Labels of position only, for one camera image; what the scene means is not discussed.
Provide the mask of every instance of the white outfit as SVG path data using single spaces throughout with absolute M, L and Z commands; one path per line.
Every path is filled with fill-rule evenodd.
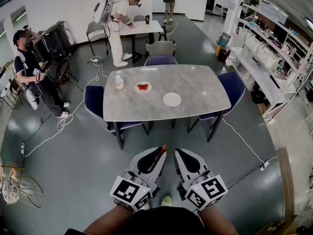
M 125 57 L 120 37 L 120 29 L 122 25 L 120 25 L 119 23 L 120 20 L 116 18 L 116 14 L 126 16 L 128 6 L 128 0 L 113 0 L 111 16 L 113 16 L 114 19 L 113 21 L 109 21 L 107 25 L 110 29 L 108 30 L 107 34 L 109 35 L 109 42 L 112 48 L 113 63 L 115 66 L 119 66 L 123 62 L 123 56 Z

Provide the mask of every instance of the white bottle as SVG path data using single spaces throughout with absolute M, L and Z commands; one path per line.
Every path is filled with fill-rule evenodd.
M 120 75 L 116 75 L 116 76 L 115 76 L 115 86 L 116 86 L 119 90 L 121 90 L 121 89 L 124 88 L 124 80 L 123 80 L 123 78 L 121 78 Z

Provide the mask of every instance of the black cup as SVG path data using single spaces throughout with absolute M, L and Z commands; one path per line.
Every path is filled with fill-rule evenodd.
M 147 15 L 146 16 L 146 24 L 149 24 L 150 23 L 150 15 Z

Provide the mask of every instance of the sneaker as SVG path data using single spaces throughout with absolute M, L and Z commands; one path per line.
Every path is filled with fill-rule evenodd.
M 65 109 L 65 108 L 68 108 L 70 106 L 70 103 L 64 103 L 64 105 L 63 105 L 63 108 Z
M 172 206 L 172 198 L 170 196 L 165 196 L 162 199 L 161 206 Z
M 128 62 L 122 61 L 119 65 L 115 65 L 116 67 L 127 66 Z
M 66 118 L 68 116 L 68 112 L 62 112 L 62 114 L 57 118 Z
M 140 208 L 140 210 L 149 210 L 150 209 L 150 205 L 149 203 L 145 204 L 143 207 Z
M 133 56 L 133 54 L 128 54 L 127 52 L 123 55 L 122 60 L 125 61 L 129 58 L 131 58 Z

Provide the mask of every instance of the food on plate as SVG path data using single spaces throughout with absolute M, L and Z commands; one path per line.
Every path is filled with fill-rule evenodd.
M 148 84 L 137 84 L 137 87 L 139 88 L 140 91 L 144 90 L 146 91 L 148 89 Z

